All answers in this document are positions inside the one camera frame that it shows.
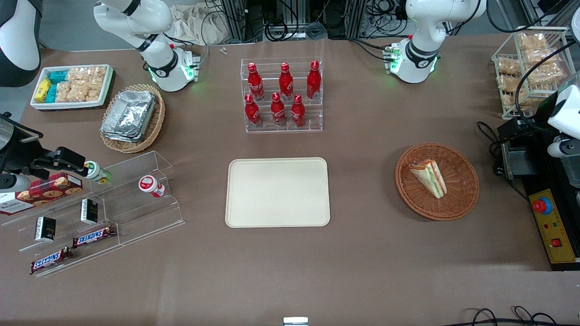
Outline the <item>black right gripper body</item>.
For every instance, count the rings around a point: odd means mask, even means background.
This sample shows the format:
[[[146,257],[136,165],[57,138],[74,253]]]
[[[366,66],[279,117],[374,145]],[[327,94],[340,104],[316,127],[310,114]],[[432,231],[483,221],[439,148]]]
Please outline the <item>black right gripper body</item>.
[[[11,116],[1,114],[1,169],[6,173],[33,175],[31,164],[44,155],[39,142],[44,135],[11,120]]]

